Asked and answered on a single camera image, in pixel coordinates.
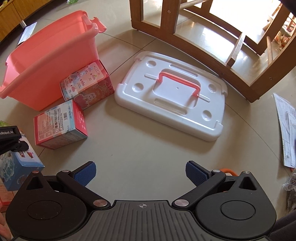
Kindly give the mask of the bear palm tree box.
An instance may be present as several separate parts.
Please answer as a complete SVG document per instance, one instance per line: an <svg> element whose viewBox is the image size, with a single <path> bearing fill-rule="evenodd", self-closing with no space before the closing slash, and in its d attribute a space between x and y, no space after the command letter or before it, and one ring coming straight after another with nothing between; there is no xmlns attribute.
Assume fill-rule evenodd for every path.
<svg viewBox="0 0 296 241"><path fill-rule="evenodd" d="M35 153L28 139L23 136L29 149L9 151L1 155L1 180L8 191L17 191L32 171L42 171L45 166Z"/></svg>

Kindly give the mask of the pink blue label box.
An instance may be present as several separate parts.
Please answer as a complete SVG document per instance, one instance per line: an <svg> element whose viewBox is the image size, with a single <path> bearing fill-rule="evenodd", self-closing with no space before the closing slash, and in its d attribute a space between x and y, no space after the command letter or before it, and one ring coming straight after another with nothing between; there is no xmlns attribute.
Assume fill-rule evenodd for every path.
<svg viewBox="0 0 296 241"><path fill-rule="evenodd" d="M58 149L88 138L84 113L69 100L34 117L35 145Z"/></svg>

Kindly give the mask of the orange white toy box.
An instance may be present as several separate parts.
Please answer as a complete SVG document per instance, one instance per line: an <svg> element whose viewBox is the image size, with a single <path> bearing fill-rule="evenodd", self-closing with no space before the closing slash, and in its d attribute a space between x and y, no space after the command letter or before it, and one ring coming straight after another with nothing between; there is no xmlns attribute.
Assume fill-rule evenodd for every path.
<svg viewBox="0 0 296 241"><path fill-rule="evenodd" d="M15 197L17 191L8 191L3 184L2 180L0 181L0 208L1 213L6 212L8 206L11 204L11 201Z"/></svg>

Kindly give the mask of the pink plastic storage bin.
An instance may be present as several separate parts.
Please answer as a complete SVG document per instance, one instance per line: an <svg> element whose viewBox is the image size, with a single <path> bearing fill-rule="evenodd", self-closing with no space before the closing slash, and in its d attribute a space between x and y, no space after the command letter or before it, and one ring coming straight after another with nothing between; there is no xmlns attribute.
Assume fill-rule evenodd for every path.
<svg viewBox="0 0 296 241"><path fill-rule="evenodd" d="M62 97L63 79L99 58L95 37L106 29L79 10L39 30L8 56L1 98L37 111L51 105Z"/></svg>

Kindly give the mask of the red pink toy box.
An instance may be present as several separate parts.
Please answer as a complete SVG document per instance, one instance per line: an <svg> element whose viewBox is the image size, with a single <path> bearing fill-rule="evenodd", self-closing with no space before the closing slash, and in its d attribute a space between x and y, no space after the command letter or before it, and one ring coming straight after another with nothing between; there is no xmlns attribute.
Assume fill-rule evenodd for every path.
<svg viewBox="0 0 296 241"><path fill-rule="evenodd" d="M110 76L100 60L75 71L60 82L65 101L75 101L82 110L114 94Z"/></svg>

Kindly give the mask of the printed paper sheets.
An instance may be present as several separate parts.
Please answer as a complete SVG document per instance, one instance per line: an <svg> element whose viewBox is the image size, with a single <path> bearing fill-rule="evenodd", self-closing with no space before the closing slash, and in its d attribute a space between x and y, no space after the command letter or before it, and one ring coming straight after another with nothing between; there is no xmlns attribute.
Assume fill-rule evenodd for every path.
<svg viewBox="0 0 296 241"><path fill-rule="evenodd" d="M283 162L295 168L295 108L284 98L274 93L283 146Z"/></svg>

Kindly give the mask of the white envelope on floor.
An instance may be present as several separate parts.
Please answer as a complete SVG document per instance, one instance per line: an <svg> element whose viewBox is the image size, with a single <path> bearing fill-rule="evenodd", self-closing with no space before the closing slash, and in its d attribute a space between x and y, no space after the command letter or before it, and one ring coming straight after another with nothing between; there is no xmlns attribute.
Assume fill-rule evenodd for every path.
<svg viewBox="0 0 296 241"><path fill-rule="evenodd" d="M31 37L32 33L34 32L34 29L35 29L36 25L37 25L37 22L34 22L31 25L26 26L24 28L23 33L22 33L22 35L21 35L21 37L20 37L20 39L18 41L18 46Z"/></svg>

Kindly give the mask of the wooden cabinet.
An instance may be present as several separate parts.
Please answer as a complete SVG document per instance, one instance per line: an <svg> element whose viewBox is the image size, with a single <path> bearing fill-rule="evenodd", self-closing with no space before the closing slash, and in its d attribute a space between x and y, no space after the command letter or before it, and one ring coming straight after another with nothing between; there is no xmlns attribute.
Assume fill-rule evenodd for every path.
<svg viewBox="0 0 296 241"><path fill-rule="evenodd" d="M51 0L1 1L1 41L17 26L24 26L25 20Z"/></svg>

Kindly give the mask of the wooden table frame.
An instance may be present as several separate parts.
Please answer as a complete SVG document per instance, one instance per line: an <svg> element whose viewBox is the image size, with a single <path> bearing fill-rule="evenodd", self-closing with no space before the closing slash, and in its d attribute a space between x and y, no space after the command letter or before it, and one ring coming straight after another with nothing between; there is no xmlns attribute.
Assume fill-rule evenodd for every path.
<svg viewBox="0 0 296 241"><path fill-rule="evenodd" d="M295 72L295 1L129 3L131 24L195 58L254 102Z"/></svg>

